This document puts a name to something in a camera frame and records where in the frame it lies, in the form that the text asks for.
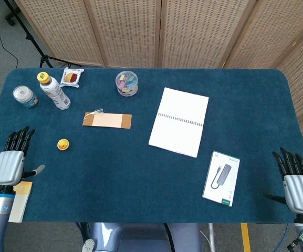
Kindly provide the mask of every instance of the table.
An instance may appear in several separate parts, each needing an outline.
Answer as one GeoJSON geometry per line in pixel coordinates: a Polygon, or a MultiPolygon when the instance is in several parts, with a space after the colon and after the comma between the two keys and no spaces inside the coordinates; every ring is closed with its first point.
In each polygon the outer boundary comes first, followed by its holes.
{"type": "Polygon", "coordinates": [[[303,156],[303,139],[285,76],[278,70],[133,69],[139,91],[118,94],[122,69],[85,69],[80,87],[63,87],[71,99],[57,109],[39,88],[47,71],[60,81],[62,69],[17,69],[0,97],[0,151],[7,136],[35,128],[25,169],[46,168],[29,178],[33,188],[25,221],[67,222],[291,222],[287,206],[266,199],[262,188],[283,195],[271,154],[283,146],[303,156]],[[39,103],[27,109],[12,97],[27,85],[39,103]],[[198,157],[148,145],[164,87],[210,98],[198,157]],[[86,111],[132,114],[127,129],[83,127],[86,111]],[[57,141],[70,141],[67,151],[57,141]],[[202,198],[213,151],[240,158],[232,207],[202,198]]]}

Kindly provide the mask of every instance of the notebook spiral binding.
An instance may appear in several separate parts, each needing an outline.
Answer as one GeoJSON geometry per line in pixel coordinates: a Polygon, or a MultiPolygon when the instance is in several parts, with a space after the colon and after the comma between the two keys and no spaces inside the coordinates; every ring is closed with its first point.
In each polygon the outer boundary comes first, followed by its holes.
{"type": "Polygon", "coordinates": [[[190,120],[179,118],[179,117],[173,117],[172,115],[169,115],[169,114],[158,113],[158,115],[161,116],[161,117],[166,117],[166,118],[169,118],[169,119],[173,119],[173,120],[177,120],[177,121],[181,121],[181,122],[186,122],[186,123],[201,126],[201,127],[203,126],[202,123],[190,121],[190,120]]]}

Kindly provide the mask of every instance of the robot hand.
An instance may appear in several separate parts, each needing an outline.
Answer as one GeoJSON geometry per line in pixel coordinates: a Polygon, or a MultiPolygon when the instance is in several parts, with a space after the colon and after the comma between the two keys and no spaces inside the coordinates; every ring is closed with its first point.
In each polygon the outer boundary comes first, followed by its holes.
{"type": "Polygon", "coordinates": [[[8,137],[4,151],[0,153],[0,185],[17,185],[22,178],[37,175],[44,169],[45,166],[41,165],[30,172],[23,171],[29,143],[35,133],[35,130],[28,130],[29,126],[8,137]]]}
{"type": "Polygon", "coordinates": [[[287,204],[289,209],[296,214],[295,226],[298,237],[287,247],[289,251],[301,241],[301,251],[303,251],[303,158],[281,148],[284,161],[276,152],[273,156],[277,161],[278,168],[283,181],[285,197],[271,195],[264,191],[264,195],[271,200],[287,204]]]}

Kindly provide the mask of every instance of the white box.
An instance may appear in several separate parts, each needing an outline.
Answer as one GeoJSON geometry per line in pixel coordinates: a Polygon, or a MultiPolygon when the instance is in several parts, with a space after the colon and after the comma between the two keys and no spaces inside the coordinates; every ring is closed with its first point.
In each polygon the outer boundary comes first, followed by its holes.
{"type": "Polygon", "coordinates": [[[203,198],[232,206],[240,159],[220,152],[212,153],[203,198]]]}

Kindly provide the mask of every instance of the green logo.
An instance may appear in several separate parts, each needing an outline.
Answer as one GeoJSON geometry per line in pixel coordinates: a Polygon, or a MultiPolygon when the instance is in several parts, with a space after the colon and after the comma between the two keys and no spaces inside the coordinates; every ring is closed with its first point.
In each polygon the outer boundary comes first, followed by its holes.
{"type": "Polygon", "coordinates": [[[231,203],[230,201],[228,201],[228,200],[226,200],[224,198],[221,200],[221,204],[224,204],[226,206],[229,206],[230,203],[231,203]]]}

